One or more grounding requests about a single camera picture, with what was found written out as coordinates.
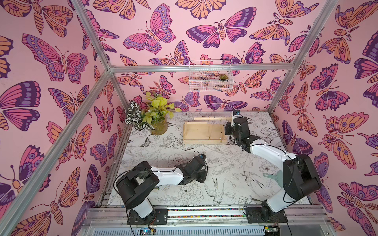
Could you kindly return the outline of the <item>green potted plant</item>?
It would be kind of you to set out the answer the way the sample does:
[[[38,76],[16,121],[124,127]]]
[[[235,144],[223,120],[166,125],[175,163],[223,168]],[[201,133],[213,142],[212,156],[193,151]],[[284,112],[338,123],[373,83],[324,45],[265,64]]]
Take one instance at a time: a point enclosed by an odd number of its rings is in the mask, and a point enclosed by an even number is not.
[[[173,118],[175,113],[182,112],[182,109],[169,103],[167,98],[155,92],[148,92],[148,100],[145,106],[132,100],[125,111],[125,123],[138,131],[148,130],[153,135],[162,135],[168,130],[166,118]]]

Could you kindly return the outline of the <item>wooden jewelry display stand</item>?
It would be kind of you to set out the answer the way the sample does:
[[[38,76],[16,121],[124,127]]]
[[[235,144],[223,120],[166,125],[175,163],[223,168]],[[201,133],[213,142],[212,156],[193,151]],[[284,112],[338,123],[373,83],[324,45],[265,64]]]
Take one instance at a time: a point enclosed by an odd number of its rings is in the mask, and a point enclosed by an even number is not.
[[[183,143],[185,145],[218,145],[227,143],[225,124],[231,117],[198,117],[185,122]]]

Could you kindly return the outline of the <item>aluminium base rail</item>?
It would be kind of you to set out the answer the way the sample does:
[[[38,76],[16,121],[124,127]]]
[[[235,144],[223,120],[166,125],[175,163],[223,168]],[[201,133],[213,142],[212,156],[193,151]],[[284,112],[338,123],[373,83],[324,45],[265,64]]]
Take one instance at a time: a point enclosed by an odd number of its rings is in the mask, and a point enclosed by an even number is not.
[[[88,211],[80,236],[334,236],[324,209],[292,205],[265,221],[256,205],[160,207],[150,225],[130,225],[125,208]]]

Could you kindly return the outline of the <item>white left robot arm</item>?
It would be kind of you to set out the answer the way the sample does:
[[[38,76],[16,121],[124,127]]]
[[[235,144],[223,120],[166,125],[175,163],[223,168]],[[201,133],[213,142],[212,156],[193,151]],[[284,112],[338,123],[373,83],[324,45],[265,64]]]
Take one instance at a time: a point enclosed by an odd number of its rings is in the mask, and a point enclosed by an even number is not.
[[[113,182],[114,190],[121,197],[130,213],[136,213],[139,221],[149,222],[156,211],[148,196],[157,187],[204,183],[208,173],[206,155],[199,153],[186,163],[171,168],[151,166],[147,161],[120,174]]]

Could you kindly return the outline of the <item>small succulent in basket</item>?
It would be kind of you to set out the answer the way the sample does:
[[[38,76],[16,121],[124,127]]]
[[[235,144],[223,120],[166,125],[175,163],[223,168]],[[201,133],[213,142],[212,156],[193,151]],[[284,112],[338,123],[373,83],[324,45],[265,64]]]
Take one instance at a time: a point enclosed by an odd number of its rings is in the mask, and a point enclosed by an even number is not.
[[[220,79],[221,81],[226,81],[226,80],[229,79],[229,76],[228,76],[227,74],[220,74],[220,75],[219,75],[219,79]]]

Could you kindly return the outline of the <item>teal plastic paddle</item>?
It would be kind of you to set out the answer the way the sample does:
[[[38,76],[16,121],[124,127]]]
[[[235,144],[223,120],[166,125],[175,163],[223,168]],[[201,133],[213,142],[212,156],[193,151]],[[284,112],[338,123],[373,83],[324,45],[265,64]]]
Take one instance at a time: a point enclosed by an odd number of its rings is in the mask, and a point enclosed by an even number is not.
[[[263,176],[276,181],[279,187],[283,187],[283,172],[278,171],[275,175],[263,173]]]

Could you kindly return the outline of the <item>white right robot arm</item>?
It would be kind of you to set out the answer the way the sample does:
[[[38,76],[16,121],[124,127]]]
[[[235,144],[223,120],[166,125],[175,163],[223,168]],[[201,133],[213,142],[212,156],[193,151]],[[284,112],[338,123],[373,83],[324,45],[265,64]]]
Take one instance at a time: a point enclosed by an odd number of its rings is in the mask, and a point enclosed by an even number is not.
[[[261,204],[264,221],[269,221],[287,207],[321,189],[319,174],[307,154],[284,151],[252,135],[248,118],[240,115],[239,110],[233,113],[231,121],[226,124],[225,135],[232,137],[242,151],[262,157],[282,171],[282,188]]]

